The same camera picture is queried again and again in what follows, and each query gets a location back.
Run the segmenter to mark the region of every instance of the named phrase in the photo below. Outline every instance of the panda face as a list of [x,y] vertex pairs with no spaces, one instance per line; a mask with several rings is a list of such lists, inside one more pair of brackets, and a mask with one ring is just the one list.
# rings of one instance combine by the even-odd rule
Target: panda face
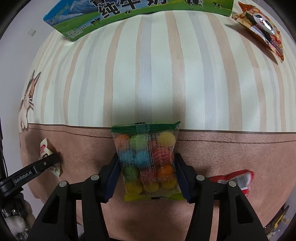
[[256,23],[266,32],[268,32],[270,35],[275,35],[274,28],[270,24],[270,22],[267,20],[267,18],[260,13],[254,13],[253,15],[254,20]]

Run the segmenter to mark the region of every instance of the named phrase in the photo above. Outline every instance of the colorful candy ball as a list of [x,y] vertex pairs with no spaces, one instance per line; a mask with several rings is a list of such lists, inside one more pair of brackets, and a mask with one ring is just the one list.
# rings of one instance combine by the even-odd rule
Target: colorful candy ball
[[126,146],[126,148],[128,148],[129,147],[129,144],[128,144],[129,138],[130,137],[126,134],[121,134],[121,135],[117,136],[116,139],[114,140],[116,149],[122,149],[125,146]]
[[131,147],[136,151],[145,149],[148,146],[146,135],[144,134],[133,135],[130,139],[130,144],[131,144]]
[[162,182],[160,183],[164,189],[173,189],[177,185],[177,179],[175,176],[172,177],[164,177],[162,178]]
[[124,167],[123,176],[128,182],[135,182],[139,178],[140,172],[136,167]]
[[159,145],[171,147],[175,144],[176,140],[172,132],[164,131],[158,135],[157,142]]
[[156,172],[153,173],[148,168],[141,171],[141,180],[144,184],[153,182],[153,181],[155,181],[155,179],[156,179]]
[[170,163],[171,152],[166,148],[157,148],[153,151],[153,161],[155,165],[163,166]]
[[151,182],[151,183],[145,183],[144,184],[144,190],[147,193],[156,192],[159,189],[159,183],[158,182]]
[[157,170],[156,170],[156,176],[157,177],[169,177],[169,176],[172,176],[174,175],[175,173],[175,170],[174,168],[171,166],[171,165],[164,165],[162,167],[159,167]]
[[124,186],[126,188],[126,192],[129,194],[140,194],[143,191],[143,185],[140,181],[126,183]]
[[127,164],[134,162],[133,152],[131,150],[121,151],[119,152],[118,156],[121,163]]
[[137,151],[134,163],[139,168],[146,168],[150,165],[151,160],[148,151],[140,150]]

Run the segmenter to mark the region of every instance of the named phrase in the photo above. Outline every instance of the yellow candy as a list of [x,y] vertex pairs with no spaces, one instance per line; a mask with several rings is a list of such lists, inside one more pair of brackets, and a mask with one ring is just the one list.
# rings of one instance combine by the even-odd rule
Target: yellow candy
[[135,183],[126,183],[126,192],[129,194],[140,194],[143,191],[143,185],[141,182],[137,181]]
[[157,137],[157,142],[159,145],[171,147],[175,144],[176,140],[173,133],[164,131]]
[[159,183],[158,182],[152,182],[152,183],[147,183],[144,184],[144,190],[146,192],[156,192],[159,189]]
[[168,177],[168,178],[163,178],[161,182],[161,186],[164,189],[173,189],[177,185],[177,179],[175,177]]

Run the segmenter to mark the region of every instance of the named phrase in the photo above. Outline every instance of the barcode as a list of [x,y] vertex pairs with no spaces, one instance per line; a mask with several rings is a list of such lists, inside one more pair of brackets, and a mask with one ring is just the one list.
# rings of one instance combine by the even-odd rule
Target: barcode
[[236,176],[236,177],[234,177],[232,179],[229,179],[228,181],[219,180],[218,183],[226,184],[229,181],[234,181],[240,187],[241,190],[245,190],[245,189],[248,188],[248,186],[249,186],[249,184],[251,182],[251,179],[252,179],[252,175],[250,173],[245,173],[245,174]]

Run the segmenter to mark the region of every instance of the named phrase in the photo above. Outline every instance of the candy bag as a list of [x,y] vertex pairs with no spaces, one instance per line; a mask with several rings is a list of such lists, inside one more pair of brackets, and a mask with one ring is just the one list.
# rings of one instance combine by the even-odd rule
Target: candy bag
[[[45,138],[40,143],[40,158],[39,158],[39,160],[52,154],[52,151],[47,148],[48,146],[51,148],[51,150],[54,150],[54,147],[51,145],[51,143],[48,141],[48,139]],[[49,170],[55,176],[60,177],[60,175],[61,175],[60,163],[54,164],[53,166],[51,166],[49,168]]]
[[180,125],[139,123],[112,127],[126,202],[149,198],[183,200],[173,163]]
[[257,7],[238,2],[243,13],[231,17],[245,26],[261,43],[284,61],[281,33],[275,24]]
[[249,193],[249,186],[254,178],[254,172],[249,171],[249,170],[242,170],[242,171],[237,171],[230,173],[225,176],[214,176],[209,178],[210,181],[215,182],[215,183],[223,183],[226,184],[229,181],[235,181],[237,185],[240,187],[242,190],[243,194],[245,196],[248,195]]

